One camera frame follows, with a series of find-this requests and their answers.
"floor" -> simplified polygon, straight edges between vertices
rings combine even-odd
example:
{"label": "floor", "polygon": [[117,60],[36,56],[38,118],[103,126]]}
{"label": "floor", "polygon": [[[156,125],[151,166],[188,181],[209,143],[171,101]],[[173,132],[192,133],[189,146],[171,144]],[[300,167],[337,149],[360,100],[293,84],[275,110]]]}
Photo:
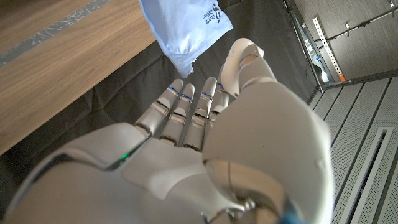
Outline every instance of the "floor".
{"label": "floor", "polygon": [[[319,38],[312,19],[317,16],[323,33],[332,37],[346,30],[345,23],[354,27],[391,10],[387,0],[295,0],[314,39]],[[347,80],[398,69],[398,13],[383,17],[364,28],[353,30],[330,42],[330,47]],[[330,72],[336,73],[321,49]]]}

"tape strip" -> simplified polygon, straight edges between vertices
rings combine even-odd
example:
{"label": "tape strip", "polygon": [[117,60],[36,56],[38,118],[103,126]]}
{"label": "tape strip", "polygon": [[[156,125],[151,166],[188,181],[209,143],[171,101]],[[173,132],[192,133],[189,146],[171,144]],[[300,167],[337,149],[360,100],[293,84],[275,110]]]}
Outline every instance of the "tape strip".
{"label": "tape strip", "polygon": [[28,50],[34,48],[35,46],[41,44],[47,39],[53,37],[55,34],[61,32],[61,30],[64,30],[65,28],[78,22],[82,18],[86,17],[87,15],[99,9],[100,7],[104,6],[106,3],[110,1],[111,0],[94,0],[89,4],[85,5],[84,7],[71,13],[69,16],[53,23],[49,27],[44,28],[43,30],[34,34],[29,39],[16,44],[10,50],[0,55],[0,67],[7,64],[11,60],[14,60],[15,58],[27,52]]}

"perforated metal bracket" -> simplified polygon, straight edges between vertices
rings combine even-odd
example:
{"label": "perforated metal bracket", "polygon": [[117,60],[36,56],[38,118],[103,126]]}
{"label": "perforated metal bracket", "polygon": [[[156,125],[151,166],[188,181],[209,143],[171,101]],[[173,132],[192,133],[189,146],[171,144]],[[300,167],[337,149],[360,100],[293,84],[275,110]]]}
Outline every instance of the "perforated metal bracket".
{"label": "perforated metal bracket", "polygon": [[321,28],[321,25],[319,23],[318,18],[314,18],[312,21],[313,21],[313,24],[315,25],[315,28],[317,29],[319,38],[321,38],[322,44],[323,44],[323,46],[324,46],[324,48],[325,48],[325,50],[326,50],[331,62],[333,63],[333,67],[335,68],[340,80],[342,82],[346,81],[343,73],[340,70],[340,66],[337,63],[337,60],[336,60],[335,56],[333,55],[333,52],[331,51],[331,49],[329,47],[329,43],[327,42],[327,40],[325,38],[325,35],[323,34],[323,31],[322,31],[322,28]]}

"green indicator light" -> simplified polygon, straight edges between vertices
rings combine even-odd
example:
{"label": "green indicator light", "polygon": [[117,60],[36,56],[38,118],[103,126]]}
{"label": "green indicator light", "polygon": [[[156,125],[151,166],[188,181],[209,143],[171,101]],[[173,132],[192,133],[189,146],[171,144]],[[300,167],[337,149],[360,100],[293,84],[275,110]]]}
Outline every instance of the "green indicator light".
{"label": "green indicator light", "polygon": [[129,154],[127,153],[127,154],[123,155],[122,157],[120,157],[120,159],[125,159],[125,158],[127,158],[128,155]]}

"wooden table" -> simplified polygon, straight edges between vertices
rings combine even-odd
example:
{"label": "wooden table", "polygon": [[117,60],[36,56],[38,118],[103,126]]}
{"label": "wooden table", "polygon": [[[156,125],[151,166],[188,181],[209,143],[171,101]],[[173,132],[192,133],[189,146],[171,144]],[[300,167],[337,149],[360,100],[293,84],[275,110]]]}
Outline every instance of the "wooden table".
{"label": "wooden table", "polygon": [[[0,1],[0,54],[91,2]],[[110,0],[0,67],[0,155],[153,41],[138,0]]]}

